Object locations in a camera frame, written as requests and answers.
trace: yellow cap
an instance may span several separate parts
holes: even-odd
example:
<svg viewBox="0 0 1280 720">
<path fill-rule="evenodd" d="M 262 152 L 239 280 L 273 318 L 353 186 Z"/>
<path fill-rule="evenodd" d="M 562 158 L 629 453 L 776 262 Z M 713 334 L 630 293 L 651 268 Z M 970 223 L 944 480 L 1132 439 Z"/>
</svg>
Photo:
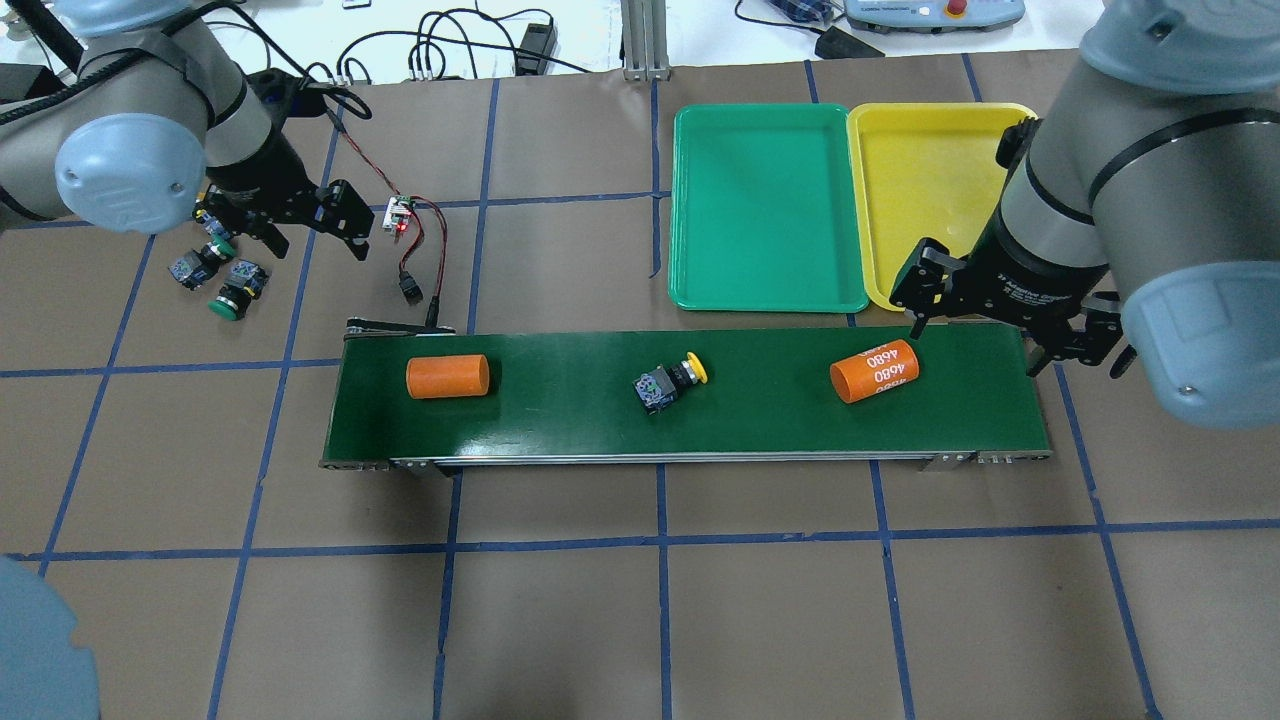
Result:
<svg viewBox="0 0 1280 720">
<path fill-rule="evenodd" d="M 687 354 L 686 357 L 689 357 L 689 366 L 694 369 L 694 374 L 698 375 L 698 379 L 701 380 L 703 384 L 705 384 L 707 369 L 703 368 L 703 361 L 699 360 L 698 356 L 694 355 L 692 352 Z"/>
</svg>

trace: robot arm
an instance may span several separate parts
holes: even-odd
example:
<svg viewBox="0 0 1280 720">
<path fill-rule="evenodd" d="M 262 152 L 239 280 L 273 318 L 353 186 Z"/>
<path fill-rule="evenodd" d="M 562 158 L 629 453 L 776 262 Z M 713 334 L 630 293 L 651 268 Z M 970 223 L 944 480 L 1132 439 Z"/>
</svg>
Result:
<svg viewBox="0 0 1280 720">
<path fill-rule="evenodd" d="M 288 247 L 271 223 L 340 237 L 361 260 L 372 213 L 344 181 L 317 188 L 239 68 L 186 0 L 63 0 L 86 38 L 81 81 L 0 108 L 0 231 L 76 213 L 157 233 L 189 219 L 204 177 L 236 232 Z"/>
<path fill-rule="evenodd" d="M 937 315 L 1027 328 L 1032 374 L 1100 364 L 1123 322 L 1175 416 L 1280 423 L 1280 5 L 1116 0 L 1082 56 L 1048 118 L 1006 133 L 973 252 L 923 240 L 891 300 L 915 336 Z M 1091 295 L 1108 269 L 1119 293 Z"/>
</svg>

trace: yellow tray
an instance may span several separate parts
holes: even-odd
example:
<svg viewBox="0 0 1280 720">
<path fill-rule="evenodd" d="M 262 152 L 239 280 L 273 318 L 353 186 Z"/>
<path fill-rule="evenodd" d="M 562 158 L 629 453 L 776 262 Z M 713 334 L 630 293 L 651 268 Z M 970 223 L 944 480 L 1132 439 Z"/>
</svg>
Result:
<svg viewBox="0 0 1280 720">
<path fill-rule="evenodd" d="M 888 296 L 922 237 L 952 255 L 973 250 L 991 218 L 1005 169 L 1005 128 L 1036 117 L 1011 102 L 870 102 L 849 114 L 863 278 L 872 302 Z"/>
</svg>

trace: green conveyor belt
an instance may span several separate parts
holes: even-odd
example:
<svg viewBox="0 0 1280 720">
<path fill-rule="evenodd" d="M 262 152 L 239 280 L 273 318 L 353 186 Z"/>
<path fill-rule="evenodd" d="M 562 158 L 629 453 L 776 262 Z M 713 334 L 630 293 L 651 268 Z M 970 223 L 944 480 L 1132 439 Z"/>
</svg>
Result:
<svg viewBox="0 0 1280 720">
<path fill-rule="evenodd" d="M 321 464 L 1048 455 L 1023 342 L 1007 325 L 931 325 L 911 341 L 918 380 L 841 402 L 831 363 L 905 333 L 893 327 L 353 337 Z M 632 380 L 690 350 L 710 383 L 646 415 Z M 410 357 L 465 354 L 488 356 L 486 397 L 408 397 Z"/>
</svg>

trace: orange cylinder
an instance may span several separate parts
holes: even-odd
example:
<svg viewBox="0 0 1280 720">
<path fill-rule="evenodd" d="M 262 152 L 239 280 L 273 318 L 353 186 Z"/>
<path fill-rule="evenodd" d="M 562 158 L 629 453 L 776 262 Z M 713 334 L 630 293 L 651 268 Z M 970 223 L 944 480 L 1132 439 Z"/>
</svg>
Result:
<svg viewBox="0 0 1280 720">
<path fill-rule="evenodd" d="M 486 395 L 489 359 L 484 355 L 413 357 L 404 366 L 404 386 L 413 400 Z"/>
<path fill-rule="evenodd" d="M 831 384 L 845 402 L 906 384 L 920 377 L 920 361 L 905 340 L 895 340 L 831 365 Z"/>
</svg>

